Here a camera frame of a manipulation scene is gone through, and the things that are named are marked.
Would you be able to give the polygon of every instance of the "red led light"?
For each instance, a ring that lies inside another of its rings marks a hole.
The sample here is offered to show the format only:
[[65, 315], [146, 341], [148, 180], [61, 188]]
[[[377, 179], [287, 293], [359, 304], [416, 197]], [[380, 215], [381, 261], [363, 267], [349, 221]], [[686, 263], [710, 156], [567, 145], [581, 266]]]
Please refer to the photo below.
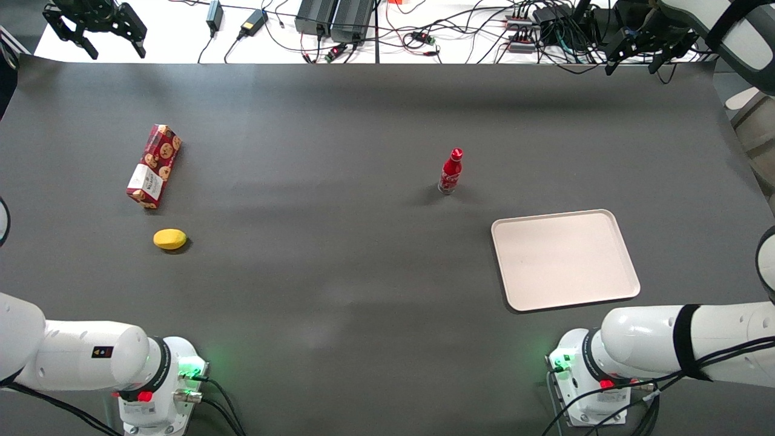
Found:
[[153, 398], [153, 393], [147, 390], [137, 394], [137, 401], [141, 401], [143, 403], [148, 403], [151, 398]]

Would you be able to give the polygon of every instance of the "black strap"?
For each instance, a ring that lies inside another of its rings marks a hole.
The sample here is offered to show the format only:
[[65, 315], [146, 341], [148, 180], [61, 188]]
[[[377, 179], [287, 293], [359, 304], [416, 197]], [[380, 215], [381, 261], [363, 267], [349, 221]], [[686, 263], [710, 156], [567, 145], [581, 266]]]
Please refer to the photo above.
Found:
[[734, 0], [729, 4], [722, 16], [718, 17], [718, 21], [705, 37], [705, 43], [711, 50], [716, 51], [732, 26], [744, 19], [752, 10], [773, 2], [775, 0]]
[[11, 383], [13, 383], [13, 381], [16, 379], [16, 377], [18, 377], [19, 374], [22, 373], [23, 369], [24, 368], [22, 367], [22, 369], [20, 369], [19, 371], [14, 372], [13, 374], [9, 375], [8, 377], [4, 378], [3, 380], [0, 380], [0, 388], [4, 388], [4, 387], [10, 385]]
[[680, 308], [673, 326], [673, 348], [684, 374], [692, 379], [712, 382], [713, 380], [702, 371], [694, 359], [694, 347], [691, 344], [691, 318], [699, 308], [699, 304], [687, 304]]
[[598, 330], [600, 329], [589, 330], [587, 336], [585, 336], [584, 340], [581, 342], [581, 357], [584, 358], [584, 364], [587, 366], [587, 370], [589, 370], [592, 378], [599, 382], [611, 380], [617, 386], [630, 383], [630, 379], [623, 379], [603, 371], [603, 369], [598, 366], [598, 363], [594, 361], [594, 356], [592, 355], [592, 338]]
[[137, 394], [143, 391], [156, 392], [170, 372], [172, 356], [169, 345], [167, 345], [167, 342], [164, 342], [164, 339], [160, 337], [152, 336], [150, 339], [159, 345], [159, 352], [161, 353], [159, 368], [156, 370], [156, 374], [154, 374], [151, 380], [148, 380], [148, 383], [145, 385], [134, 390], [119, 390], [119, 395], [125, 401], [137, 401]]

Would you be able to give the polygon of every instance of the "label on robot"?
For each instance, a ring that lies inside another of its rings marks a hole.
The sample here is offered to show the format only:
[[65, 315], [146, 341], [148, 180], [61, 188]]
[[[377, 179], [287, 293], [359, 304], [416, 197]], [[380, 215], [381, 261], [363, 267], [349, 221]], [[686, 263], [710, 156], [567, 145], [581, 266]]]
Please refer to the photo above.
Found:
[[161, 195], [161, 187], [164, 180], [156, 175], [147, 165], [138, 164], [132, 178], [129, 180], [127, 189], [142, 189], [154, 200], [158, 200]]
[[153, 415], [156, 413], [156, 404], [149, 403], [125, 403], [124, 413], [134, 415]]
[[618, 403], [620, 401], [626, 401], [627, 394], [624, 392], [617, 392], [615, 390], [609, 390], [598, 394], [599, 403]]

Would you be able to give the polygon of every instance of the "green led light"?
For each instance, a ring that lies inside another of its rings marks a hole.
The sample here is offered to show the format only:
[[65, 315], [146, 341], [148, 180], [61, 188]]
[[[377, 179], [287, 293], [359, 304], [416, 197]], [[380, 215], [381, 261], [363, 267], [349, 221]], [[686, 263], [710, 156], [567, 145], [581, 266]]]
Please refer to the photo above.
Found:
[[205, 370], [205, 361], [199, 356], [181, 358], [177, 363], [177, 373], [182, 376], [192, 377], [201, 375]]

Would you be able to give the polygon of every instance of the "white table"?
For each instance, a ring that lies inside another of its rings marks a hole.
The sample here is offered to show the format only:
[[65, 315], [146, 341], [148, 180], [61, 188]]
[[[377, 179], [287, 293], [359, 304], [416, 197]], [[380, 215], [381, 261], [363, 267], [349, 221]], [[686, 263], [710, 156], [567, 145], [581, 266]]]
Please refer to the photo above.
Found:
[[[271, 38], [274, 38], [286, 47], [299, 49], [300, 34], [295, 29], [293, 16], [279, 16], [284, 23], [284, 29], [281, 28], [278, 16], [273, 14], [275, 7], [280, 5], [282, 0], [263, 0], [264, 7], [269, 12], [269, 23], [259, 31], [256, 36], [248, 37], [240, 41], [232, 53], [229, 55], [230, 64], [299, 64], [304, 63], [300, 53], [285, 50], [279, 47]], [[420, 3], [421, 0], [404, 0], [401, 9], [409, 12]], [[606, 0], [597, 0], [602, 7], [608, 7]], [[147, 55], [144, 59], [137, 56], [137, 53], [129, 44], [129, 41], [111, 33], [87, 33], [87, 38], [94, 44], [99, 51], [99, 58], [93, 61], [85, 51], [76, 47], [72, 42], [63, 42], [47, 27], [43, 37], [38, 44], [35, 55], [45, 57], [56, 61], [66, 62], [109, 62], [109, 63], [163, 63], [163, 64], [192, 64], [196, 63], [200, 51], [206, 45], [209, 39], [208, 27], [205, 24], [208, 5], [189, 6], [182, 2], [169, 2], [168, 0], [129, 0], [128, 3], [135, 9], [137, 15], [142, 19], [148, 28], [145, 48]], [[279, 13], [295, 15], [298, 11], [301, 0], [288, 0], [278, 10]], [[427, 0], [425, 3], [407, 15], [402, 14], [398, 7], [383, 1], [377, 13], [379, 14], [379, 27], [391, 28], [401, 26], [424, 26], [431, 22], [451, 16], [452, 14], [471, 9], [476, 0]], [[260, 9], [262, 3], [260, 0], [224, 0], [223, 5], [236, 5]], [[480, 7], [503, 6], [507, 7], [511, 3], [505, 0], [485, 0]], [[495, 13], [495, 10], [476, 11], [471, 20], [471, 29], [481, 26], [485, 20]], [[229, 46], [234, 42], [240, 25], [250, 15], [250, 10], [224, 8], [223, 23], [221, 31], [217, 33], [216, 38], [210, 43], [208, 49], [204, 52], [201, 62], [203, 64], [221, 64], [223, 57]], [[503, 19], [505, 13], [498, 14], [497, 19]], [[468, 18], [468, 14], [458, 16], [453, 19], [457, 24], [463, 26]], [[432, 32], [437, 39], [437, 44], [441, 47], [441, 60], [444, 64], [462, 64], [469, 57], [469, 52], [473, 46], [474, 51], [470, 56], [470, 63], [475, 63], [481, 59], [485, 53], [491, 49], [498, 40], [498, 36], [504, 32], [504, 23], [490, 22], [484, 30], [492, 33], [479, 32], [474, 38], [473, 35], [461, 35], [449, 29], [441, 29]], [[371, 29], [368, 36], [372, 37], [374, 30]], [[398, 44], [398, 35], [392, 31], [380, 31], [380, 41], [385, 43]], [[304, 36], [304, 48], [314, 58], [317, 39], [315, 36]], [[330, 39], [325, 38], [322, 41], [323, 47], [336, 45]], [[350, 59], [350, 63], [373, 63], [375, 44], [373, 42], [365, 43], [359, 47], [357, 52]], [[559, 47], [548, 47], [547, 51], [556, 55], [556, 60], [563, 61], [564, 56]], [[483, 63], [492, 63], [495, 60], [493, 49], [484, 57]], [[381, 63], [384, 64], [432, 64], [438, 62], [434, 57], [425, 57], [408, 53], [400, 47], [391, 47], [386, 44], [380, 44]], [[686, 56], [686, 60], [692, 58], [692, 54]], [[535, 54], [506, 54], [501, 59], [502, 64], [507, 63], [528, 63], [534, 64], [538, 60]], [[552, 59], [542, 56], [542, 63], [552, 63]]]

